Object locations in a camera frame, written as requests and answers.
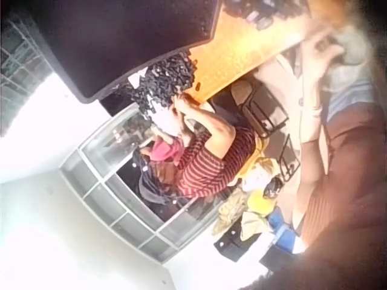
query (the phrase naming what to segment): window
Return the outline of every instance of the window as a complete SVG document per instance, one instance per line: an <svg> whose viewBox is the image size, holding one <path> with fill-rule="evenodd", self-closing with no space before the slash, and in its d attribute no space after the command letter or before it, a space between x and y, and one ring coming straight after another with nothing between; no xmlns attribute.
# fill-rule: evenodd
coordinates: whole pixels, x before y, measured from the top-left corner
<svg viewBox="0 0 387 290"><path fill-rule="evenodd" d="M131 155L152 137L151 122L132 104L95 131L61 171L79 198L115 234L159 262L184 248L215 218L222 200L183 199L154 204L137 188Z"/></svg>
<svg viewBox="0 0 387 290"><path fill-rule="evenodd" d="M1 21L0 137L4 137L34 90L52 70L17 13Z"/></svg>

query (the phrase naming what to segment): orange table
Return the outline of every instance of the orange table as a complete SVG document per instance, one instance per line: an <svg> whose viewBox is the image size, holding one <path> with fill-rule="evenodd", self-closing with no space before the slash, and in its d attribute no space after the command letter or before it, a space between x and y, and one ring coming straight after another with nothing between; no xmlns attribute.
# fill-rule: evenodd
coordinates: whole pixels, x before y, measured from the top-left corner
<svg viewBox="0 0 387 290"><path fill-rule="evenodd" d="M204 103L253 68L299 43L317 19L342 25L345 22L343 1L310 0L312 19L306 15L286 21L275 19L263 31L222 11L213 40L190 50L190 58L198 63L195 83L186 92ZM196 91L198 82L200 90Z"/></svg>

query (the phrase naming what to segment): white wall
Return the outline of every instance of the white wall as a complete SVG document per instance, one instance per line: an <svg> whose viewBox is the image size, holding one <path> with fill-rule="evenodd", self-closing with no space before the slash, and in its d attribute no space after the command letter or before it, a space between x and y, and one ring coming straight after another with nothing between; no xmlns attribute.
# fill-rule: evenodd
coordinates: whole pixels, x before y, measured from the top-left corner
<svg viewBox="0 0 387 290"><path fill-rule="evenodd" d="M0 289L175 289L169 271L100 224L57 170L0 186Z"/></svg>
<svg viewBox="0 0 387 290"><path fill-rule="evenodd" d="M58 168L109 118L99 102L81 104L58 75L48 76L0 140L0 183Z"/></svg>
<svg viewBox="0 0 387 290"><path fill-rule="evenodd" d="M273 236L262 234L237 263L223 257L214 247L220 236L211 235L212 226L171 258L169 270L177 290L238 290L267 272L259 262Z"/></svg>

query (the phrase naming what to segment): person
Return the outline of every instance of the person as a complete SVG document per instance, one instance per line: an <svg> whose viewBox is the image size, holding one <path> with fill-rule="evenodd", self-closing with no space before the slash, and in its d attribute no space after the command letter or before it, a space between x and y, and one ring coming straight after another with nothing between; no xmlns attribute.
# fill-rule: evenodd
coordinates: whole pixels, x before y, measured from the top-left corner
<svg viewBox="0 0 387 290"><path fill-rule="evenodd" d="M184 136L187 146L173 174L165 164L153 164L153 174L158 179L155 182L162 183L161 191L166 195L186 198L215 195L233 181L255 150L255 131L240 114L229 89L218 93L212 106L215 113L194 105L186 94L174 97L171 107L174 114L185 115L206 130Z"/></svg>
<svg viewBox="0 0 387 290"><path fill-rule="evenodd" d="M325 125L331 156L327 174L319 152L319 83L332 60L344 53L325 41L330 32L320 31L301 44L298 197L309 196L300 224L308 248L245 290L386 288L386 123L371 82L359 80L334 98L338 105Z"/></svg>
<svg viewBox="0 0 387 290"><path fill-rule="evenodd" d="M158 127L153 127L152 131L155 134L153 145L142 147L140 153L148 156L150 162L172 162L177 165L184 153L183 139L170 136Z"/></svg>

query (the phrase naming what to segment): striped shirt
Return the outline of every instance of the striped shirt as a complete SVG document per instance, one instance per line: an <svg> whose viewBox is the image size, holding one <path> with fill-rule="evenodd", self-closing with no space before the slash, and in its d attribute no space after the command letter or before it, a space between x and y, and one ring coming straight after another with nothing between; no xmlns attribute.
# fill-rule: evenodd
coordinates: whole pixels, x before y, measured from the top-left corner
<svg viewBox="0 0 387 290"><path fill-rule="evenodd" d="M235 139L223 159L209 152L204 144L211 137L209 132L198 134L180 159L182 170L177 189L188 198L214 195L233 181L247 159L255 150L253 129L236 127Z"/></svg>

